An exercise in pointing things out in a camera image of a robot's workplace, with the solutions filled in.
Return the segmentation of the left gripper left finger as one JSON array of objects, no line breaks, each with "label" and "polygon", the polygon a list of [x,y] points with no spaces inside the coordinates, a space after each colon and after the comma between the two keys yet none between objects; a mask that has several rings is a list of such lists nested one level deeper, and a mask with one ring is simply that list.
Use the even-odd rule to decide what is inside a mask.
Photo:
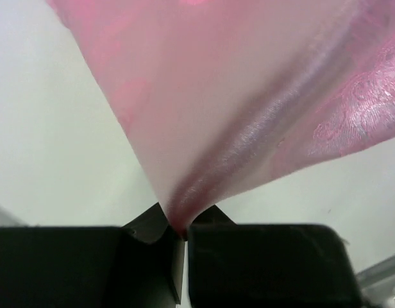
[{"label": "left gripper left finger", "polygon": [[121,243],[156,245],[168,229],[169,223],[159,203],[148,208],[122,227]]}]

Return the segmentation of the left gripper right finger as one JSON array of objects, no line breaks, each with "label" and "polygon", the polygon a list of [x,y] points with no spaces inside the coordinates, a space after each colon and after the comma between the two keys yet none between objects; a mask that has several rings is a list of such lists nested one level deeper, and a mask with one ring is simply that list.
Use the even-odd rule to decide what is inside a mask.
[{"label": "left gripper right finger", "polygon": [[203,211],[191,224],[204,226],[236,225],[218,206],[213,205]]}]

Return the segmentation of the pink pillowcase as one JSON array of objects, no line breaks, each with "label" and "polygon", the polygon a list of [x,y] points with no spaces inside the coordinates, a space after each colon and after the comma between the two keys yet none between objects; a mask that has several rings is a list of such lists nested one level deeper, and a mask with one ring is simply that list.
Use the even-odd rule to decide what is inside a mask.
[{"label": "pink pillowcase", "polygon": [[395,137],[395,1],[51,1],[173,229]]}]

